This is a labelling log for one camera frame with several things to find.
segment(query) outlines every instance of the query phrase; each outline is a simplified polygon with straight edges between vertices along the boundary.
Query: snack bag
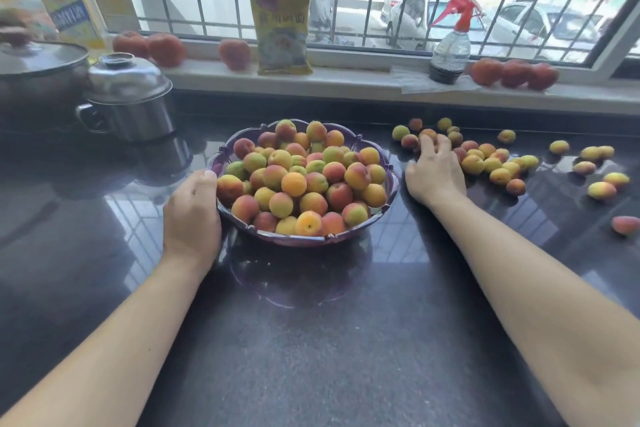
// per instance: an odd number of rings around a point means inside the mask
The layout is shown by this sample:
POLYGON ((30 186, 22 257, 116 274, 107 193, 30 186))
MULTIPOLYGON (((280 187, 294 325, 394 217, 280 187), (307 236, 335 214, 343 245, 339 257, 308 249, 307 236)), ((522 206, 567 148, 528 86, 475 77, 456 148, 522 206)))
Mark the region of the snack bag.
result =
POLYGON ((313 72, 307 61, 310 0, 251 0, 258 36, 258 74, 313 72))

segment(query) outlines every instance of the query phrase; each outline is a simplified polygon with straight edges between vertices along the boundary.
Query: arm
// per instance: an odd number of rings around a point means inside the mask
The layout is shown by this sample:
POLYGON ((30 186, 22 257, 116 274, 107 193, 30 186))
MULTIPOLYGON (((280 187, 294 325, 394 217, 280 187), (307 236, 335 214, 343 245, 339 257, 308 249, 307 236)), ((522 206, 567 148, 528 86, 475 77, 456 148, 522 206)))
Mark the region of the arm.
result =
POLYGON ((458 245, 533 374, 571 427, 640 422, 640 321, 467 197, 451 142, 428 137, 412 197, 458 245))
POLYGON ((156 270, 0 427, 133 427, 219 250, 216 176, 194 172, 164 206, 156 270))

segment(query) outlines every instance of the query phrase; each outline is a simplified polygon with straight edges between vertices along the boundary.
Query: plastic fruit bowl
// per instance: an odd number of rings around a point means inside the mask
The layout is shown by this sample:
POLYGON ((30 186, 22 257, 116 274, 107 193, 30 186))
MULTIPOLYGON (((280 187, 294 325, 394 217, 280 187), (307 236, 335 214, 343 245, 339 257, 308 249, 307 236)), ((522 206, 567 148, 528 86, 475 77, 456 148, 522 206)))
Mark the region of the plastic fruit bowl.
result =
MULTIPOLYGON (((291 121, 296 125, 298 131, 307 130, 308 122, 295 119, 292 119, 291 121)), ((220 148, 220 151, 217 154, 211 157, 211 160, 209 161, 207 167, 215 172, 216 175, 221 176, 222 174, 224 174, 228 164, 238 160, 238 158, 234 154, 234 144, 236 143, 236 140, 244 138, 249 139, 252 142, 257 142, 258 137, 262 132, 275 131, 277 124, 278 122, 276 121, 268 125, 262 124, 260 125, 260 128, 245 128, 244 130, 237 132, 227 141, 224 146, 220 148)), ((227 219, 230 220, 234 225, 236 225, 237 228, 250 235, 253 235, 270 243, 275 243, 277 245, 298 247, 322 246, 328 245, 330 243, 340 243, 341 241, 348 240, 360 235, 364 231, 364 229, 370 227, 377 220, 382 218, 382 215, 386 213, 391 206, 391 203, 396 197, 396 193, 398 191, 399 182, 396 174, 393 172, 393 165, 389 164, 389 161, 383 153, 383 150, 377 144, 369 142, 368 140, 363 140, 362 135, 356 135, 348 128, 336 123, 324 123, 324 126, 326 127, 327 131, 340 130, 342 132, 342 135, 344 135, 344 145, 346 145, 353 151, 360 151, 365 147, 373 147, 378 150, 378 153, 380 153, 380 165, 387 172, 387 178, 385 179, 384 183, 385 190, 387 191, 387 202, 379 209, 372 208, 371 218, 366 220, 364 223, 360 223, 357 227, 353 227, 352 229, 348 229, 345 232, 337 235, 327 235, 326 237, 301 237, 281 235, 277 233, 269 233, 257 230, 253 225, 247 225, 243 221, 238 220, 234 215, 231 214, 231 210, 220 203, 220 200, 218 200, 218 210, 220 211, 220 214, 226 216, 227 219)))

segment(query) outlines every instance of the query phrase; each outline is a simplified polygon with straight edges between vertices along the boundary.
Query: hand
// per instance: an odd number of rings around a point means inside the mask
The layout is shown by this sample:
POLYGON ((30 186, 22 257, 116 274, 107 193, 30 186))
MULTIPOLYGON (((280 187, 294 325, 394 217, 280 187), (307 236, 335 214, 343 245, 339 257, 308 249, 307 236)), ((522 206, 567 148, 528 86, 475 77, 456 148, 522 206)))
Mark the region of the hand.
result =
POLYGON ((209 272, 220 251, 217 187, 213 171, 196 171, 164 205, 164 246, 159 269, 184 269, 195 273, 199 280, 209 272))
POLYGON ((420 138, 422 154, 417 164, 412 162, 404 173, 406 187, 413 199, 433 208, 437 204, 467 196, 465 177, 458 157, 451 151, 451 140, 438 135, 438 151, 430 137, 420 138))

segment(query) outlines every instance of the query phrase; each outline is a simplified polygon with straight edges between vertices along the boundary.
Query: pot lid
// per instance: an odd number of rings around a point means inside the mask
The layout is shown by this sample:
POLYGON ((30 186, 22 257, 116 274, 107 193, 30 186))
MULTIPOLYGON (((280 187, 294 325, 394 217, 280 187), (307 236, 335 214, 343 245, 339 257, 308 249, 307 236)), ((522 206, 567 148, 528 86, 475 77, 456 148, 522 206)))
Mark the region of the pot lid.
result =
POLYGON ((85 96, 93 103, 137 103, 171 90, 172 83, 160 68, 128 53, 100 56, 89 68, 85 96))
POLYGON ((71 66, 87 58, 82 46, 62 42, 0 44, 0 78, 35 76, 71 66))

